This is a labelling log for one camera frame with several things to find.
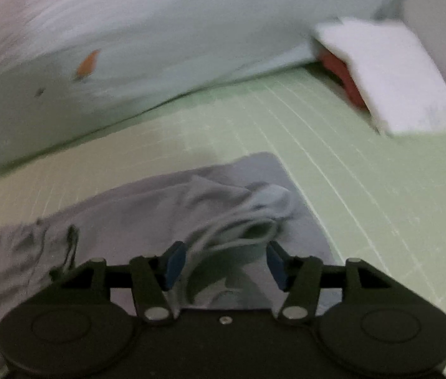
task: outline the gray cloth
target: gray cloth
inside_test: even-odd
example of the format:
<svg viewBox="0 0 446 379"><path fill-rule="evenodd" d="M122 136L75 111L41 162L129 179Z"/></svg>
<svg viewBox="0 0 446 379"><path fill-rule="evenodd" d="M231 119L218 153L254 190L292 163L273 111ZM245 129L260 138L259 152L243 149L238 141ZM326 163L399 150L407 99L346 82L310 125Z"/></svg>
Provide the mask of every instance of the gray cloth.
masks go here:
<svg viewBox="0 0 446 379"><path fill-rule="evenodd" d="M277 309L284 301L265 260L276 239L292 255L333 263L328 243L281 164L269 153L233 164L144 179L34 224L0 230L0 320L55 273L104 257L109 265L187 245L173 309ZM134 314L128 291L111 300ZM325 297L322 307L338 301ZM0 367L3 360L0 356Z"/></svg>

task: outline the circular disc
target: circular disc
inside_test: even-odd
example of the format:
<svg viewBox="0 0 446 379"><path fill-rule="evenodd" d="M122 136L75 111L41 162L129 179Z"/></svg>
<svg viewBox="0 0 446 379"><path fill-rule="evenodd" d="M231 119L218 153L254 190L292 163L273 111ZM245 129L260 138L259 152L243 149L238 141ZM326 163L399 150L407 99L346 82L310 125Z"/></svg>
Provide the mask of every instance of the circular disc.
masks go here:
<svg viewBox="0 0 446 379"><path fill-rule="evenodd" d="M416 375L446 360L446 315L429 304L339 304L318 333L336 360L367 375Z"/></svg>
<svg viewBox="0 0 446 379"><path fill-rule="evenodd" d="M29 375L75 378L107 367L132 333L132 318L113 303L21 305L0 322L0 352Z"/></svg>
<svg viewBox="0 0 446 379"><path fill-rule="evenodd" d="M283 309L283 315L288 319L303 319L305 318L309 312L307 309L302 308L301 306L288 306Z"/></svg>

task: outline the bedsheet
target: bedsheet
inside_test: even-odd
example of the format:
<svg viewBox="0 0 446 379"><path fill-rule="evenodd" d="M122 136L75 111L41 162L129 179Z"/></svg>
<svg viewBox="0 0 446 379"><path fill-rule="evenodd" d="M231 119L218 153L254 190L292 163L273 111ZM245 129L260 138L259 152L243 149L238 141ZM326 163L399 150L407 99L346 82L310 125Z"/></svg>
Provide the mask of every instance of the bedsheet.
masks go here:
<svg viewBox="0 0 446 379"><path fill-rule="evenodd" d="M200 87L315 57L320 21L397 0L0 0L0 165Z"/></svg>
<svg viewBox="0 0 446 379"><path fill-rule="evenodd" d="M0 226L268 151L339 262L364 258L446 311L446 134L379 135L315 72L293 69L178 98L91 139L1 176Z"/></svg>

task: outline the red fabric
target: red fabric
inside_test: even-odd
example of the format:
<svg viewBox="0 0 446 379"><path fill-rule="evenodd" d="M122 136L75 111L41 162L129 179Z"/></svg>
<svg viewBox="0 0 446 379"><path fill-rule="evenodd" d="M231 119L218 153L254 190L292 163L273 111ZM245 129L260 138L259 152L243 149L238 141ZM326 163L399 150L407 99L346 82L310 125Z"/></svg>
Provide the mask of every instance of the red fabric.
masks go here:
<svg viewBox="0 0 446 379"><path fill-rule="evenodd" d="M330 70L341 79L346 95L351 103L358 108L368 110L364 99L360 95L358 87L354 83L353 78L351 78L351 74L349 73L346 63L328 50L321 53L320 60L323 67Z"/></svg>

